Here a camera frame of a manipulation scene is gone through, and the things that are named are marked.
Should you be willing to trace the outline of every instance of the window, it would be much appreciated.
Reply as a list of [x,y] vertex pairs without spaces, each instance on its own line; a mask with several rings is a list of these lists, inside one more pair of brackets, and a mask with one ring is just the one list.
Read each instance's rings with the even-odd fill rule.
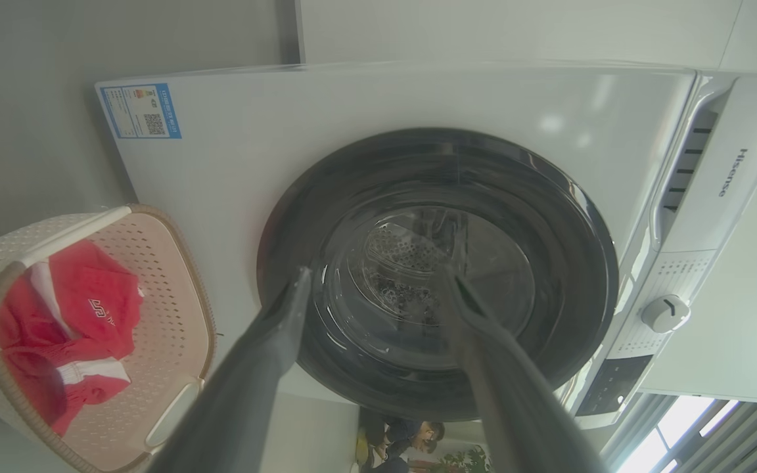
[[691,442],[704,441],[703,437],[737,405],[738,401],[681,395],[628,456],[618,473],[670,473],[683,461],[676,458],[683,447]]

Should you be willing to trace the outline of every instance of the basket rim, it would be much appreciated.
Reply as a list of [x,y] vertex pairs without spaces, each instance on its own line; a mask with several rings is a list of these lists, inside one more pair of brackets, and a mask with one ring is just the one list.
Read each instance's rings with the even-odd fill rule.
[[[212,315],[212,309],[210,300],[208,299],[204,285],[200,280],[200,275],[195,265],[195,261],[192,259],[192,255],[189,252],[186,240],[177,228],[177,225],[172,219],[166,215],[162,210],[155,207],[145,206],[144,204],[128,204],[131,210],[131,214],[145,214],[153,218],[156,218],[161,224],[165,225],[171,234],[174,243],[177,245],[177,249],[180,251],[180,255],[185,263],[186,270],[189,272],[189,276],[192,279],[195,291],[198,294],[198,300],[202,314],[204,314],[204,323],[206,324],[206,330],[208,335],[208,349],[206,359],[204,360],[204,366],[198,375],[199,378],[204,379],[208,374],[212,366],[212,360],[214,353],[216,352],[216,326],[214,325],[214,318]],[[0,272],[0,306],[5,300],[5,296],[8,294],[11,286],[17,281],[17,278],[27,270],[28,268],[21,261],[12,261],[6,268]],[[21,417],[23,422],[31,429],[31,431],[42,441],[49,449],[55,454],[60,456],[63,461],[66,461],[76,470],[83,473],[126,473],[136,470],[141,465],[144,465],[149,460],[151,453],[142,452],[141,455],[135,458],[134,461],[124,465],[116,470],[100,470],[86,461],[78,452],[69,447],[66,442],[63,441],[59,435],[55,432],[37,413],[34,406],[28,401],[28,398],[23,394],[19,388],[16,380],[13,378],[10,370],[5,365],[2,357],[0,356],[0,390],[3,395],[16,411],[18,416]]]

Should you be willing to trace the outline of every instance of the pink laundry basket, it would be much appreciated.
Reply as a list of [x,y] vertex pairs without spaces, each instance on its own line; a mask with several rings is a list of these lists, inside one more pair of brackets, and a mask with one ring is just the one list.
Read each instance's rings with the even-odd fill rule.
[[135,273],[145,293],[133,332],[135,350],[121,360],[131,384],[102,404],[84,407],[59,437],[0,356],[0,417],[80,471],[136,471],[159,450],[202,388],[216,330],[177,227],[159,210],[139,204],[62,215],[1,236],[0,305],[27,267],[85,238]]

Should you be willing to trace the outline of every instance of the washing machine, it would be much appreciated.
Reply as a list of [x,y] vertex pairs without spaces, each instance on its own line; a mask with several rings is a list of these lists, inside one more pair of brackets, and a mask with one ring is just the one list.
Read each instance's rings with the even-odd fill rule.
[[450,265],[579,425],[615,422],[757,185],[756,76],[274,66],[96,90],[139,200],[195,255],[216,363],[306,266],[279,389],[403,417],[478,417],[433,294]]

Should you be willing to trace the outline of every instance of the panel vent slot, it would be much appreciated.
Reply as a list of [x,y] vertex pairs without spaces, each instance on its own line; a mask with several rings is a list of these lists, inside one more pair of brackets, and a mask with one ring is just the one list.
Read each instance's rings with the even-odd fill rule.
[[685,191],[688,191],[688,186],[694,179],[694,171],[697,170],[697,164],[702,158],[708,138],[711,137],[712,129],[717,121],[718,113],[707,108],[700,110],[694,117],[688,136],[685,137],[682,152],[679,153],[679,159],[676,160],[676,166],[670,175],[670,182],[667,189],[664,189],[663,209],[674,213],[679,210],[682,198],[685,197]]

